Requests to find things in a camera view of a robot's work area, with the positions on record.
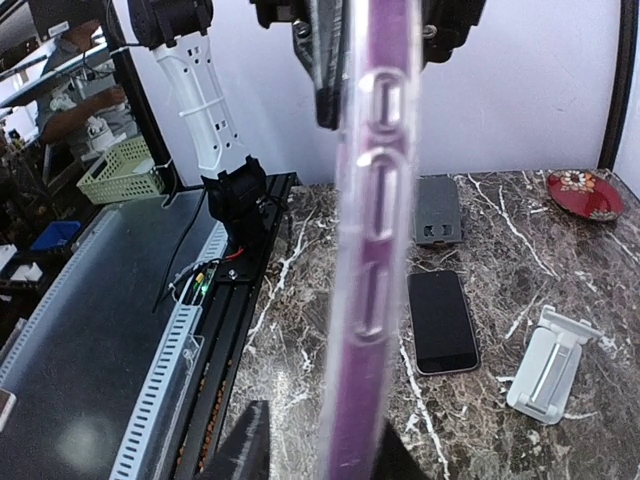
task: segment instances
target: person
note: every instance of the person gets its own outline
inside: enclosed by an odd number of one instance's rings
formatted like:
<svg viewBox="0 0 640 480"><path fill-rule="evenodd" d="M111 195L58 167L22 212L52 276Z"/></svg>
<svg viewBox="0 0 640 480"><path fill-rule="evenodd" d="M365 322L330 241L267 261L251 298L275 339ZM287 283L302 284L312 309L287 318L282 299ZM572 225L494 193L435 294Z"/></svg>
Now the person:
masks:
<svg viewBox="0 0 640 480"><path fill-rule="evenodd" d="M91 36L99 26L97 20L92 20L62 34L56 40L55 51L49 57L42 73L45 74L93 48L95 45ZM103 80L103 78L94 78L94 80ZM111 87L83 99L73 82L70 81L62 93L66 93L76 106L65 111L54 111L51 108L53 93L38 99L36 124L40 130L40 141L44 144L64 141L69 145L73 157L76 160L82 160L83 155L90 152L87 145L89 137L86 121L91 116L103 118L114 137L118 137L122 133L126 133L127 138L137 135L138 126L129 108L111 108L126 102L122 88L115 82L111 83ZM59 89L56 89L56 95L59 94Z"/></svg>

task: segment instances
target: blue box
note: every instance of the blue box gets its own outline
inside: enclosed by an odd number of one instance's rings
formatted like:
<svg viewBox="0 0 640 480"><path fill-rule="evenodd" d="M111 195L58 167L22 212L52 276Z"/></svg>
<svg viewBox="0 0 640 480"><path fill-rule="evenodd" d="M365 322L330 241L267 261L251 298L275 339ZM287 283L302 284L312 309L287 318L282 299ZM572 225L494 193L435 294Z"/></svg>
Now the blue box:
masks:
<svg viewBox="0 0 640 480"><path fill-rule="evenodd" d="M64 247L80 230L80 222L51 222L38 239L31 245L34 252Z"/></svg>

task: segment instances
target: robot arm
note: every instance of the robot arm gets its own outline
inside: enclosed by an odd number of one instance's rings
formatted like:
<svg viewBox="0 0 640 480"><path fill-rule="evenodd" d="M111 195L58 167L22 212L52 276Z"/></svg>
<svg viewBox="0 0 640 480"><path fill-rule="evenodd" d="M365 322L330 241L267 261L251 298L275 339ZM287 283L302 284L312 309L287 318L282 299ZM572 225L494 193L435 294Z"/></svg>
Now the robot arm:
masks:
<svg viewBox="0 0 640 480"><path fill-rule="evenodd" d="M207 28L211 0L128 0L133 31L153 51L169 78L189 127L198 167L209 194L209 211L232 244L263 238L256 202L266 193L266 175L242 144L213 68ZM250 0L264 28L290 22L293 46L311 76L320 126L335 130L346 46L346 0ZM485 0L423 0L425 63L444 62L479 21ZM198 46L181 50L181 39L199 32Z"/></svg>

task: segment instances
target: green basket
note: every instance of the green basket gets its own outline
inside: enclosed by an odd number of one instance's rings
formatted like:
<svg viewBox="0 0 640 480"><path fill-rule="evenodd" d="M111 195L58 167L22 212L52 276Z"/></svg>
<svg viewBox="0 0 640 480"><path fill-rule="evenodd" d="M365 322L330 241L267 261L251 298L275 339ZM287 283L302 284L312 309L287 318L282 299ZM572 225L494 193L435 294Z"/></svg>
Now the green basket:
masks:
<svg viewBox="0 0 640 480"><path fill-rule="evenodd" d="M94 205L156 197L164 190L157 170L135 173L149 158L151 152L142 136L126 140L107 150L77 186Z"/></svg>

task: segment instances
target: cable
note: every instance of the cable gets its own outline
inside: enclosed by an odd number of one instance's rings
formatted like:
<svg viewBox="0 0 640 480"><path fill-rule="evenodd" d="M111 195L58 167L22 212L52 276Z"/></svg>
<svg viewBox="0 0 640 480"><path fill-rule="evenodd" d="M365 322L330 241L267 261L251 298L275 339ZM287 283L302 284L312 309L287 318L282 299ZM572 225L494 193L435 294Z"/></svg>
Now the cable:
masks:
<svg viewBox="0 0 640 480"><path fill-rule="evenodd" d="M71 80L81 80L84 81L84 78L78 76L78 75L74 75L72 73L67 73L67 72L58 72L59 75L65 76L65 77L69 77Z"/></svg>
<svg viewBox="0 0 640 480"><path fill-rule="evenodd" d="M204 262L193 262L187 265L179 273L176 274L174 280L167 286L167 290L164 293L164 295L162 295L162 297L160 298L158 305L162 304L162 302L164 302L169 295L171 295L175 300L175 302L177 303L178 299L176 298L176 292L178 290L178 287L182 283L186 282L187 279L197 277L198 275L202 274L205 270L211 269L211 267L213 267L215 264L231 262L232 260L235 260L243 253L244 253L244 248L240 247L236 253L229 255L227 257L213 258L211 260L207 260Z"/></svg>
<svg viewBox="0 0 640 480"><path fill-rule="evenodd" d="M178 255L180 246L182 245L182 242L184 242L184 239L187 237L189 230L191 230L191 227L193 227L193 224L196 222L196 218L198 218L198 213L200 212L200 208L202 208L202 203L204 202L204 199L206 196L207 196L207 191L203 188L202 193L200 194L200 198L198 199L198 205L196 206L196 210L193 212L193 215L191 216L189 223L187 223L187 226L182 231L182 234L180 235L180 238L178 239L178 242L176 243L175 247L173 247L173 252L171 253L169 262L167 263L167 266L164 269L164 273L162 274L162 281L160 282L160 287L158 288L156 299L153 302L153 308L151 309L151 313L155 313L156 309L158 308L160 300L162 299L162 293L164 292L164 286L167 283L167 278L169 278L169 272L171 271L171 266L173 265L173 261L176 259L176 255Z"/></svg>
<svg viewBox="0 0 640 480"><path fill-rule="evenodd" d="M115 72L115 70L109 70L108 72L99 72L98 70L96 70L95 68L90 66L87 63L87 52L86 51L82 52L82 65L86 69L90 70L98 78L107 78L107 77L111 76Z"/></svg>
<svg viewBox="0 0 640 480"><path fill-rule="evenodd" d="M178 191L178 174L176 172L175 165L173 168L170 168L170 170L171 170L171 173L173 174L173 188L171 189L171 194L169 194L167 199L164 202L162 202L162 205L160 205L161 208L169 208L173 203L173 200L176 198L176 193Z"/></svg>

